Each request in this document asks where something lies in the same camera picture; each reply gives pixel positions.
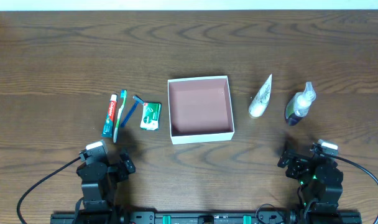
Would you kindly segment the white patterned lotion tube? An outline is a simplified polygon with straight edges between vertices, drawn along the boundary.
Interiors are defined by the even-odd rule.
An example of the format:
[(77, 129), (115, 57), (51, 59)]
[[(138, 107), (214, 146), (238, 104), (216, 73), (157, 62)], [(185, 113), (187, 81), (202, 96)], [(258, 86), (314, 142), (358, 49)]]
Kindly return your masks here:
[(265, 83), (261, 86), (257, 95), (249, 105), (248, 113), (252, 118), (258, 118), (262, 116), (269, 104), (270, 94), (272, 89), (272, 74), (269, 75)]

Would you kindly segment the red green toothpaste tube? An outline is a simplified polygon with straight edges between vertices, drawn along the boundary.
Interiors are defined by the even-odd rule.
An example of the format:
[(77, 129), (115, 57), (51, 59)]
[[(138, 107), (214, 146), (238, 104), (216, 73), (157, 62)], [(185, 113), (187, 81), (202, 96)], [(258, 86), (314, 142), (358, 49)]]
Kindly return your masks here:
[(104, 138), (112, 138), (113, 136), (114, 117), (115, 117), (116, 106), (118, 102), (117, 97), (118, 97), (117, 94), (112, 94), (109, 101), (108, 111), (106, 114), (106, 119), (105, 119), (103, 132), (102, 132), (102, 137)]

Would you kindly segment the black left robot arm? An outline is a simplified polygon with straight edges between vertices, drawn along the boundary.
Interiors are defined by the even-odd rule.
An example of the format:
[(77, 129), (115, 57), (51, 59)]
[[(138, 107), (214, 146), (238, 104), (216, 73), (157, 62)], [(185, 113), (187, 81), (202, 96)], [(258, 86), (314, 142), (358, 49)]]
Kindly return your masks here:
[(117, 184), (135, 173), (136, 167), (126, 151), (119, 154), (116, 163), (109, 162), (103, 149), (83, 150), (79, 153), (83, 161), (76, 173), (81, 178), (84, 211), (104, 213), (111, 211)]

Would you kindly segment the clear pump soap bottle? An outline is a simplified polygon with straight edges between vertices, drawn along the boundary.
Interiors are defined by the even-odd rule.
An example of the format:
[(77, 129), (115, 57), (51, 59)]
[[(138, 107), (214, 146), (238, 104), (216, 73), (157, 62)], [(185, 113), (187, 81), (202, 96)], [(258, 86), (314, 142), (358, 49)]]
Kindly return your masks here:
[(289, 126), (294, 126), (304, 118), (316, 99), (316, 92), (311, 82), (306, 82), (305, 89), (297, 92), (285, 108), (285, 120)]

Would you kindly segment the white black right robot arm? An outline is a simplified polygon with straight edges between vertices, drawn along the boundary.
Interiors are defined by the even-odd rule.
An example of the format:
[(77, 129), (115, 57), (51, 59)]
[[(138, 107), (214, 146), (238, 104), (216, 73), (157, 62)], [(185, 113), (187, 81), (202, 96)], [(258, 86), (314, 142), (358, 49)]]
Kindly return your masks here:
[(333, 158), (336, 152), (314, 147), (308, 157), (285, 149), (278, 166), (286, 168), (285, 175), (300, 183), (300, 198), (316, 213), (334, 213), (343, 193), (343, 173)]

